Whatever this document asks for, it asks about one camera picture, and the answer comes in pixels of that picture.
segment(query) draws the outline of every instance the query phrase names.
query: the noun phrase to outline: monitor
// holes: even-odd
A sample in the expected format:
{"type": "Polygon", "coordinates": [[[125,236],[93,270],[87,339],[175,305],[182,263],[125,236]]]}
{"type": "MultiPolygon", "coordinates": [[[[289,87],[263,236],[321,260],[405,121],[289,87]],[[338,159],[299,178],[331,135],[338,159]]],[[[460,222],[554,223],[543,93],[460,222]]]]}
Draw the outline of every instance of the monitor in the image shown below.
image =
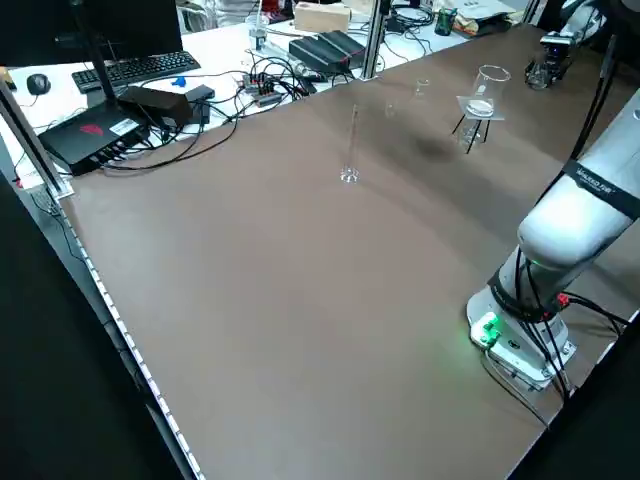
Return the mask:
{"type": "MultiPolygon", "coordinates": [[[[2,6],[0,65],[89,61],[72,0],[14,0],[2,6]]],[[[175,0],[84,0],[87,24],[105,60],[182,50],[175,0]]]]}

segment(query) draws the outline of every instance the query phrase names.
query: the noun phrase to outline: keyboard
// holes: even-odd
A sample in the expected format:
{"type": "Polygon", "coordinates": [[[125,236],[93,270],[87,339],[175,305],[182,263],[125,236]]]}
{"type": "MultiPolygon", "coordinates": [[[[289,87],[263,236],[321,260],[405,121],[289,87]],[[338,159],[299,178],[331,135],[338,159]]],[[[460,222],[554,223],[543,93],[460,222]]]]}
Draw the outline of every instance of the keyboard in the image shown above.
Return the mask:
{"type": "MultiPolygon", "coordinates": [[[[167,53],[138,58],[107,66],[107,75],[114,88],[131,83],[155,80],[200,68],[200,64],[188,52],[167,53]]],[[[80,93],[102,88],[95,70],[83,70],[71,74],[80,93]]]]}

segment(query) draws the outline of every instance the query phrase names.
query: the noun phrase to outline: metal pole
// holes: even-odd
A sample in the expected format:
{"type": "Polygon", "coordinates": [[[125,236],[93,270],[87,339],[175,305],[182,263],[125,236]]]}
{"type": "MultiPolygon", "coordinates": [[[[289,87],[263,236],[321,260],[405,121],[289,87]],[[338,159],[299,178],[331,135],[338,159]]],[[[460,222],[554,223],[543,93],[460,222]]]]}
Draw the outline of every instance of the metal pole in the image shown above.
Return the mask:
{"type": "Polygon", "coordinates": [[[40,177],[55,198],[62,198],[73,193],[71,185],[62,179],[56,170],[49,154],[40,143],[20,106],[13,98],[6,83],[0,80],[0,115],[7,122],[24,149],[25,155],[36,168],[40,177]]]}
{"type": "Polygon", "coordinates": [[[80,33],[82,33],[84,41],[86,42],[87,51],[89,53],[89,56],[91,57],[93,68],[96,69],[96,73],[98,74],[98,78],[100,79],[100,84],[102,85],[104,96],[107,100],[115,100],[116,94],[113,91],[113,86],[111,85],[111,81],[109,80],[107,69],[104,66],[104,58],[102,57],[100,46],[98,45],[96,35],[94,34],[91,25],[87,20],[84,0],[70,0],[69,4],[75,17],[76,25],[80,30],[80,33]]]}
{"type": "Polygon", "coordinates": [[[522,23],[531,23],[538,10],[538,5],[540,5],[540,0],[529,0],[522,14],[522,23]]]}
{"type": "Polygon", "coordinates": [[[369,80],[376,74],[376,63],[380,44],[384,39],[384,27],[387,15],[391,11],[391,0],[375,0],[371,8],[371,22],[369,25],[369,36],[367,37],[367,50],[364,54],[362,65],[362,80],[369,80]]]}

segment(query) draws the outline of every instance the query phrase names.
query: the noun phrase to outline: cardboard box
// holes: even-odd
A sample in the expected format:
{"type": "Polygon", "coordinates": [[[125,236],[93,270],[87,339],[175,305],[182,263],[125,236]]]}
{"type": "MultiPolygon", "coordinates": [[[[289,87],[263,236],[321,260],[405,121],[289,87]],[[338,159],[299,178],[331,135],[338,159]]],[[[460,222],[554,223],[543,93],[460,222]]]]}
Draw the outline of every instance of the cardboard box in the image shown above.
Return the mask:
{"type": "Polygon", "coordinates": [[[351,9],[342,3],[320,5],[300,2],[294,11],[296,30],[307,32],[346,32],[349,28],[351,9]]]}

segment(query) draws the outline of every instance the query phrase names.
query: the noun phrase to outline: brown table surface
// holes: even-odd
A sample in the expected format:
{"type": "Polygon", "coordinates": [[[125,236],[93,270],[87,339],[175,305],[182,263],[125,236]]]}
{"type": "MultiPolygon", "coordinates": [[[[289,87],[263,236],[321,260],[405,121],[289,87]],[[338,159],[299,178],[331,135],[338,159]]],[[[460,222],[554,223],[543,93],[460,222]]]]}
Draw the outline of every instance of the brown table surface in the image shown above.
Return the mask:
{"type": "MultiPolygon", "coordinates": [[[[243,120],[179,165],[74,181],[65,210],[209,478],[500,478],[539,434],[483,370],[464,307],[514,248],[597,79],[584,53],[562,83],[528,89],[540,35],[479,39],[243,120]],[[513,73],[507,120],[464,155],[455,96],[484,63],[513,73]],[[418,77],[427,102],[410,100],[418,77]],[[355,186],[339,180],[354,103],[355,186]]],[[[597,131],[634,89],[621,75],[597,131]]],[[[630,315],[637,245],[632,229],[575,290],[630,315]]],[[[580,383],[611,335],[585,311],[566,321],[580,383]]],[[[559,405],[552,389],[530,396],[559,405]]]]}

